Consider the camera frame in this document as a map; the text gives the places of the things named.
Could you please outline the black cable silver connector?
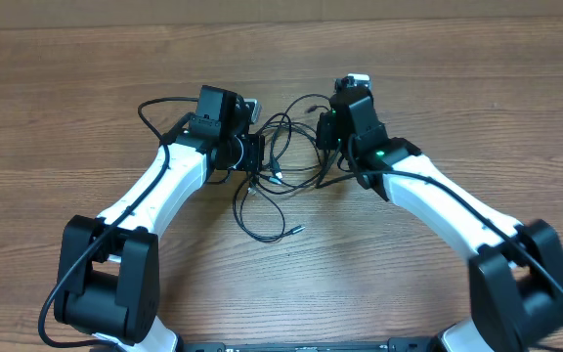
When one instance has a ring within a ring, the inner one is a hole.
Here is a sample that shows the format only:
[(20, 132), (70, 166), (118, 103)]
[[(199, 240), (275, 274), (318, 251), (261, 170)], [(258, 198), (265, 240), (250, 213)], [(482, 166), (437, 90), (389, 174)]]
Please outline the black cable silver connector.
[(260, 185), (262, 177), (247, 173), (232, 197), (232, 215), (238, 228), (260, 243), (278, 243), (299, 235), (305, 225), (289, 225), (272, 194)]

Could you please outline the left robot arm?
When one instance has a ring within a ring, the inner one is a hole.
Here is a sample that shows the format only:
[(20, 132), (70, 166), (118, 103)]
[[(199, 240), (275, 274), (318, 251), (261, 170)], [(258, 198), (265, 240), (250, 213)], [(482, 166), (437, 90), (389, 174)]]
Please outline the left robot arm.
[(261, 106), (255, 99), (204, 85), (186, 113), (165, 133), (147, 171), (96, 217), (65, 225), (57, 282), (38, 321), (46, 317), (87, 334), (80, 346), (107, 351), (180, 351), (183, 342), (157, 315), (159, 242), (186, 200), (216, 170), (258, 171), (264, 138), (249, 131)]

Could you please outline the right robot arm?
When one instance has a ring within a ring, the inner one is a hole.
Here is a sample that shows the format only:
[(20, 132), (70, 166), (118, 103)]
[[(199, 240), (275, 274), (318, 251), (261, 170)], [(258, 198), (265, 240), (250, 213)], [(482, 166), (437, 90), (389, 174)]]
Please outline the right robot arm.
[(563, 328), (563, 247), (548, 223), (524, 224), (445, 176), (421, 149), (391, 137), (366, 85), (341, 85), (318, 123), (319, 146), (351, 177), (405, 209), (467, 266), (470, 316), (427, 339), (429, 351), (528, 351)]

